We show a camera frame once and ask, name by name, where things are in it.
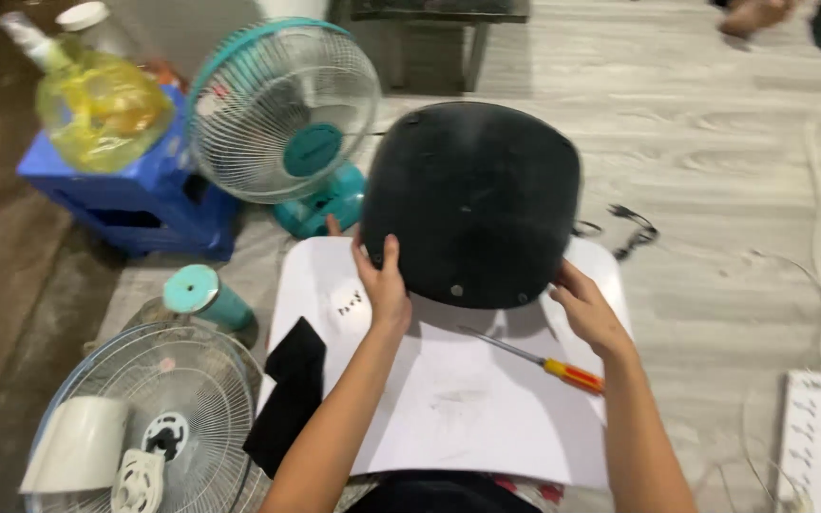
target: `fan motor housing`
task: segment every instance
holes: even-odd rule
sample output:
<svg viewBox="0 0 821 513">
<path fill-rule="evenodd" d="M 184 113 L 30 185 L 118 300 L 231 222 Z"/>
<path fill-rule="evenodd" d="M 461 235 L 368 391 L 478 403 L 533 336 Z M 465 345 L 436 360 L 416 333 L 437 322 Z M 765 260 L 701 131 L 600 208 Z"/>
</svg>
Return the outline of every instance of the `fan motor housing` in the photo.
<svg viewBox="0 0 821 513">
<path fill-rule="evenodd" d="M 373 160 L 361 237 L 376 266 L 385 236 L 401 243 L 409 291 L 469 309 L 540 296 L 575 221 L 575 146 L 521 111 L 449 102 L 412 111 Z"/>
</svg>

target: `power outlet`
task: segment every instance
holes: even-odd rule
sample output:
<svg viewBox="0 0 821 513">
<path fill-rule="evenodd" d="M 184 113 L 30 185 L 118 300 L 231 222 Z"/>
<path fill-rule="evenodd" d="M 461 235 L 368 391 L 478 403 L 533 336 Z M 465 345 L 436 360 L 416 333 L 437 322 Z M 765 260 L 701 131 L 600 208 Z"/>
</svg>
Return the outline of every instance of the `power outlet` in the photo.
<svg viewBox="0 0 821 513">
<path fill-rule="evenodd" d="M 821 513 L 821 373 L 787 374 L 779 465 L 775 513 Z"/>
</svg>

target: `concrete floor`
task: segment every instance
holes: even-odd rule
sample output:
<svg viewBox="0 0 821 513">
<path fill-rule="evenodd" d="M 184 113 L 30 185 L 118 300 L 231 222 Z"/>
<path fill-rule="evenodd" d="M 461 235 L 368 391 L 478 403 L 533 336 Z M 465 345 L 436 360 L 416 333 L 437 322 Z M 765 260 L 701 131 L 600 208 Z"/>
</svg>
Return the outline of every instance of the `concrete floor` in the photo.
<svg viewBox="0 0 821 513">
<path fill-rule="evenodd" d="M 0 13 L 20 8 L 52 32 L 72 2 L 30 4 L 1 2 Z M 0 32 L 0 511 L 23 511 L 16 491 L 40 416 L 96 336 L 122 267 L 15 175 L 38 130 L 39 76 Z"/>
</svg>

